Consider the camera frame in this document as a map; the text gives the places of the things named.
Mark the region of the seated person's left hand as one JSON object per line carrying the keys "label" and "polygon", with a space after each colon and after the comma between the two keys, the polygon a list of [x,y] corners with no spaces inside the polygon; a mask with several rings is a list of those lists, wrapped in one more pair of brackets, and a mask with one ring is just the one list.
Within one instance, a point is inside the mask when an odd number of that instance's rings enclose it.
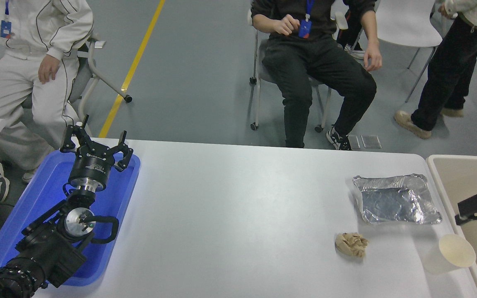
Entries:
{"label": "seated person's left hand", "polygon": [[47,54],[39,65],[38,79],[41,84],[46,84],[55,80],[55,76],[60,68],[60,60]]}

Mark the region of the black-clad person's right hand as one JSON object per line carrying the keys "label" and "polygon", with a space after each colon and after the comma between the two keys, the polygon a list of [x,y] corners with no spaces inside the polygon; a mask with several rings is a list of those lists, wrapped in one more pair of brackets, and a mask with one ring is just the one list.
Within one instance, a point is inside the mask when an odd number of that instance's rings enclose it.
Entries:
{"label": "black-clad person's right hand", "polygon": [[284,36],[290,36],[299,30],[300,21],[287,14],[282,19],[273,21],[272,27],[274,32]]}

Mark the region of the black-clad person's left hand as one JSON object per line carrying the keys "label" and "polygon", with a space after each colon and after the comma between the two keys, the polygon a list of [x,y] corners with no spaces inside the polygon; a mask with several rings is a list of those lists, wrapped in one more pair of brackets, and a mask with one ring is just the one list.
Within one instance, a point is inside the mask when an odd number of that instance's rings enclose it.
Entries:
{"label": "black-clad person's left hand", "polygon": [[364,53],[364,68],[368,72],[381,69],[383,66],[382,54],[379,51],[379,42],[370,41]]}

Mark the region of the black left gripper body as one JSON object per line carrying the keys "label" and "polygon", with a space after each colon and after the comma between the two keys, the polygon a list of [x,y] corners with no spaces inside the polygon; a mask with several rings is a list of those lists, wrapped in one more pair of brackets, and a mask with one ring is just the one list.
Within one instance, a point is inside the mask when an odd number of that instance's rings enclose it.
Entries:
{"label": "black left gripper body", "polygon": [[87,178],[96,181],[99,185],[106,185],[113,166],[111,163],[113,155],[106,152],[109,149],[109,147],[78,148],[68,182],[71,185],[77,185],[79,180]]}

